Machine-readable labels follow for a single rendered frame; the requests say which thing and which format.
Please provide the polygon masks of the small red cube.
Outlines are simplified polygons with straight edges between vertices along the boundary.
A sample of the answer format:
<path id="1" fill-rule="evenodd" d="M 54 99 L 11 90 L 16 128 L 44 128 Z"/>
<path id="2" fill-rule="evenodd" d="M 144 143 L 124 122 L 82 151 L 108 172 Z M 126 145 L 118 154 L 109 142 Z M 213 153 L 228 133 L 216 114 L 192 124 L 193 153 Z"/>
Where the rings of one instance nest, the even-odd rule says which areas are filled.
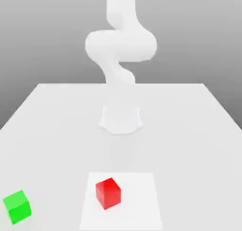
<path id="1" fill-rule="evenodd" d="M 121 203 L 121 188 L 113 178 L 95 184 L 96 198 L 104 210 Z"/>

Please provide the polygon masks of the small green cube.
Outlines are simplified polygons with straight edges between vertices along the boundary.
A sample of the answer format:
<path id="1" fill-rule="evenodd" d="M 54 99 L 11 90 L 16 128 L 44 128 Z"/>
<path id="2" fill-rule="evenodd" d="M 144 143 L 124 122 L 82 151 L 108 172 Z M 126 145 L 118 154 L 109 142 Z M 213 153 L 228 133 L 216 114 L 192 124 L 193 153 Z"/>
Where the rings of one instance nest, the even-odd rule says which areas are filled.
<path id="1" fill-rule="evenodd" d="M 32 215 L 30 202 L 23 190 L 2 199 L 12 225 Z"/>

